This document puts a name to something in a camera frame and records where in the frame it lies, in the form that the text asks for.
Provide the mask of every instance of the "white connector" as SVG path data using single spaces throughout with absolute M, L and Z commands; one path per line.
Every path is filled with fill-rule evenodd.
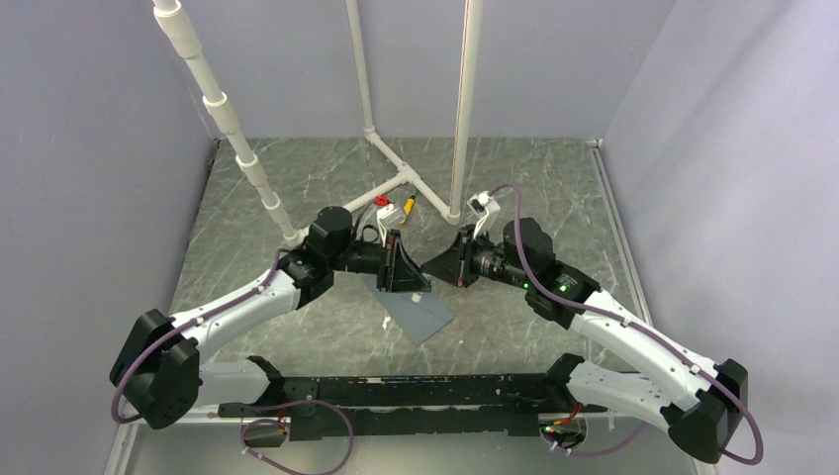
M 498 214 L 501 212 L 501 206 L 486 191 L 473 195 L 466 201 L 466 205 L 478 217 L 478 223 L 475 225 L 475 232 L 472 234 L 472 238 L 477 238 L 483 233 L 488 233 L 493 227 Z
M 379 227 L 379 236 L 382 239 L 382 245 L 387 244 L 385 236 L 388 235 L 388 230 L 397 228 L 399 222 L 403 221 L 405 217 L 405 210 L 401 206 L 396 206 L 393 203 L 379 208 L 376 211 L 376 225 Z

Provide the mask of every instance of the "white plastic casing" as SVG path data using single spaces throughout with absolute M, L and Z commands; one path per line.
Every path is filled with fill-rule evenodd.
M 593 293 L 586 300 L 586 305 L 614 312 L 625 317 L 627 323 L 633 322 L 647 328 L 670 343 L 711 377 L 716 377 L 713 360 L 690 351 L 648 326 L 617 303 L 609 292 L 602 290 Z M 710 386 L 709 382 L 692 373 L 691 368 L 682 364 L 657 341 L 613 319 L 594 312 L 585 312 L 574 317 L 571 330 L 593 339 L 629 363 L 652 380 L 683 411 L 699 402 L 698 390 L 706 391 Z

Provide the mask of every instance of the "vertical white pipe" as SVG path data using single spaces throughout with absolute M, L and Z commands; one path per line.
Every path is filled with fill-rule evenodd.
M 454 163 L 451 169 L 451 201 L 449 222 L 460 219 L 463 193 L 463 171 L 466 165 L 466 142 L 472 116 L 472 91 L 475 87 L 475 65 L 478 63 L 478 40 L 481 36 L 481 14 L 484 0 L 466 0 L 463 17 L 463 50 L 460 55 L 460 92 L 457 98 L 457 125 L 454 131 Z
M 189 66 L 189 70 L 195 77 L 201 92 L 204 93 L 204 106 L 207 107 L 207 111 L 216 121 L 219 130 L 231 142 L 231 146 L 236 152 L 236 163 L 241 168 L 242 173 L 247 176 L 250 184 L 256 188 L 260 198 L 262 198 L 262 206 L 265 207 L 274 223 L 280 227 L 286 241 L 294 245 L 300 243 L 302 235 L 291 226 L 288 213 L 280 202 L 279 196 L 268 184 L 268 176 L 265 174 L 262 164 L 259 163 L 259 158 L 256 157 L 253 150 L 250 149 L 250 145 L 244 139 L 233 105 L 219 87 L 216 76 L 210 69 L 207 60 L 204 59 L 204 55 L 201 53 L 201 42 L 198 40 L 195 29 L 192 28 L 192 22 L 186 15 L 183 6 L 177 0 L 153 0 L 153 2 L 154 17 L 157 19 L 157 24 L 169 37 L 178 55 Z
M 367 63 L 364 60 L 364 44 L 361 42 L 361 19 L 358 17 L 358 2 L 346 0 L 346 16 L 349 19 L 349 35 L 352 37 L 352 55 L 355 56 L 355 73 L 358 75 L 358 91 L 361 93 L 361 111 L 364 113 L 364 136 L 372 134 L 373 108 L 370 106 L 370 85 L 367 83 Z

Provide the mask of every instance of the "black base frame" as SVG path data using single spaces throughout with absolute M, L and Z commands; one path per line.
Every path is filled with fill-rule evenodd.
M 259 405 L 327 401 L 341 406 L 357 435 L 505 431 L 511 436 L 537 436 L 540 414 L 570 413 L 576 405 L 549 397 L 543 373 L 288 377 L 272 384 L 282 384 L 284 391 L 274 392 L 273 400 L 260 398 Z M 290 440 L 346 435 L 343 421 L 334 412 L 314 405 L 305 408 L 290 413 Z M 589 413 L 605 410 L 585 408 Z M 270 418 L 277 414 L 228 403 L 220 405 L 219 416 Z

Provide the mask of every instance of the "gray flat object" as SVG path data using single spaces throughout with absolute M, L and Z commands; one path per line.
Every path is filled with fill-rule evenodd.
M 376 288 L 375 275 L 361 275 L 361 280 L 416 346 L 420 346 L 454 320 L 448 308 L 430 293 L 391 294 Z M 419 295 L 418 302 L 414 301 L 415 295 Z

